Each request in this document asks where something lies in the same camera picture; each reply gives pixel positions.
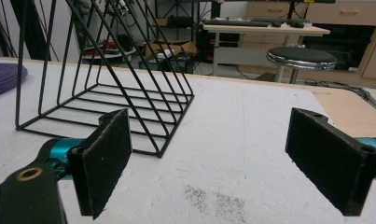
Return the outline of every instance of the stool seat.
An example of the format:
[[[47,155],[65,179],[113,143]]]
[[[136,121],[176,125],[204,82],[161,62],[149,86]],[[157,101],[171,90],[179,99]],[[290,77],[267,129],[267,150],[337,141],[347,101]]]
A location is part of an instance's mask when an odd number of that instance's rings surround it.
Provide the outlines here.
[[[266,58],[270,62],[294,69],[290,83],[296,82],[299,69],[333,70],[337,61],[332,54],[319,49],[288,47],[269,49]]]

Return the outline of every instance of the black foam pad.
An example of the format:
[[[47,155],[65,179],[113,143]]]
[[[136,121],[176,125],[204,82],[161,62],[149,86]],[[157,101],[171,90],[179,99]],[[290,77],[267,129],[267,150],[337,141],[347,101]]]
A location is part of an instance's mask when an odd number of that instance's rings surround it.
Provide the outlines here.
[[[128,111],[104,115],[100,126],[68,151],[82,216],[97,218],[118,183],[132,153]]]
[[[312,111],[292,109],[286,153],[345,216],[359,216],[376,171],[376,148]]]

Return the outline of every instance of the purple cloth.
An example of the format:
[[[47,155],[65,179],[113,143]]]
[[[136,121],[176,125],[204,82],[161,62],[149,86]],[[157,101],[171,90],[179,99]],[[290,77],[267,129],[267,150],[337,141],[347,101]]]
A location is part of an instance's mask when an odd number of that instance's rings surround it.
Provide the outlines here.
[[[15,63],[0,63],[0,94],[11,90],[17,85],[18,65]],[[27,76],[25,67],[21,70],[21,81]]]

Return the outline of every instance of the chrome stool leg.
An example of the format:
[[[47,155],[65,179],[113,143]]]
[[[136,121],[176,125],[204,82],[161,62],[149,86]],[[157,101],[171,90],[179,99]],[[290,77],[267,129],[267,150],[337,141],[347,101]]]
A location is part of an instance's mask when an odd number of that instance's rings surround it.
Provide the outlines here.
[[[299,69],[297,69],[297,68],[294,68],[292,70],[292,75],[289,79],[289,84],[295,84],[296,83],[296,78],[298,77],[298,71],[299,71]]]
[[[274,82],[281,82],[283,79],[284,67],[279,65],[277,68],[277,74],[275,75]]]

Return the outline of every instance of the cardboard box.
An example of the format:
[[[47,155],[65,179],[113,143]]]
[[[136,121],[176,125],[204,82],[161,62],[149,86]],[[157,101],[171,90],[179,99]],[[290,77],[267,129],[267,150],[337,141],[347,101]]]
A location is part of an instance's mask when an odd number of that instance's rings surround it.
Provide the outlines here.
[[[194,43],[188,40],[168,40],[167,42],[170,45],[170,48],[174,51],[175,55],[179,53],[191,53],[193,55],[196,55],[196,53],[198,52]],[[163,47],[163,49],[168,49],[167,45],[165,44],[165,41],[163,40],[160,40],[159,44],[154,41],[149,42],[146,45],[146,56],[150,56],[151,53],[149,50],[149,46],[152,47],[156,53],[158,53],[160,52],[160,45]]]
[[[156,22],[159,26],[169,26],[171,23],[171,20],[168,18],[157,18]]]

